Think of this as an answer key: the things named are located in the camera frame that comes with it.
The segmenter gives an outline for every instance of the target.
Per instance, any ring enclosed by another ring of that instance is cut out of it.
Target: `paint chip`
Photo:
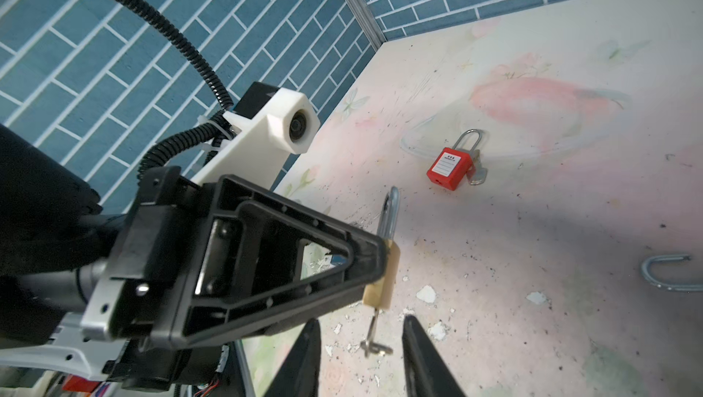
[[[447,326],[444,325],[444,322],[437,322],[434,324],[432,327],[427,330],[427,333],[435,340],[435,341],[444,341],[444,338],[446,338],[446,331],[448,330]]]
[[[428,304],[432,304],[437,298],[435,289],[433,289],[430,285],[427,285],[420,289],[420,291],[415,296],[417,296],[417,299],[420,299]]]
[[[532,292],[531,294],[525,296],[525,298],[537,305],[547,302],[547,296],[545,296],[542,292]]]
[[[412,308],[404,308],[403,313],[398,315],[398,321],[405,319],[406,315],[414,315],[415,311]]]

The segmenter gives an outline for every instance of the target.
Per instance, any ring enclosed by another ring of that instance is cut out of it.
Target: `black corrugated tube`
[[[215,71],[207,64],[207,61],[200,55],[198,50],[181,34],[178,28],[145,0],[115,1],[146,20],[149,25],[163,34],[164,37],[188,59],[215,94],[218,103],[222,106],[222,109],[215,113],[210,120],[217,123],[223,129],[229,130],[230,124],[224,119],[222,114],[224,110],[231,110],[233,108],[234,103],[232,97],[227,92],[227,89],[222,84],[217,74],[215,74]],[[155,166],[164,166],[172,157],[178,155],[180,152],[209,141],[210,139],[213,139],[213,143],[216,142],[218,144],[216,147],[219,147],[219,144],[222,142],[222,133],[214,125],[205,123],[162,140],[150,148],[142,158],[139,163],[138,179],[141,180],[146,170]],[[210,161],[216,153],[216,151],[211,151],[207,155],[205,163]]]

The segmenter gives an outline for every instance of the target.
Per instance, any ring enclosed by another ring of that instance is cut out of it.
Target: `red object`
[[[74,375],[69,375],[66,381],[61,386],[64,391],[71,392],[87,392],[91,393],[100,386],[102,382],[91,382],[90,380],[85,380],[83,377],[78,377]]]
[[[435,163],[427,170],[427,177],[437,185],[454,191],[466,173],[470,173],[473,169],[474,162],[469,152],[445,147]]]

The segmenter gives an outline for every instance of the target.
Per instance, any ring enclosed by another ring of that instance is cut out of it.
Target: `padlock shackle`
[[[479,138],[474,143],[474,146],[471,147],[471,150],[476,150],[476,147],[478,147],[479,143],[481,142],[481,138],[483,138],[483,134],[481,133],[481,131],[479,129],[470,129],[470,130],[467,130],[464,133],[462,133],[461,136],[459,137],[459,139],[457,139],[456,142],[454,143],[452,150],[456,150],[456,148],[459,147],[459,144],[461,144],[462,139],[465,138],[468,134],[472,134],[472,133],[479,134]]]

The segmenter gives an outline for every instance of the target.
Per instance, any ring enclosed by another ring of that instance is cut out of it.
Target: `red padlock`
[[[475,150],[481,141],[481,131],[477,129],[467,130],[461,134],[452,148],[444,147],[442,154],[427,170],[427,177],[430,181],[454,191],[464,176],[474,171],[475,167],[471,159],[471,153],[465,150],[457,150],[462,139],[470,133],[479,135],[470,151]]]

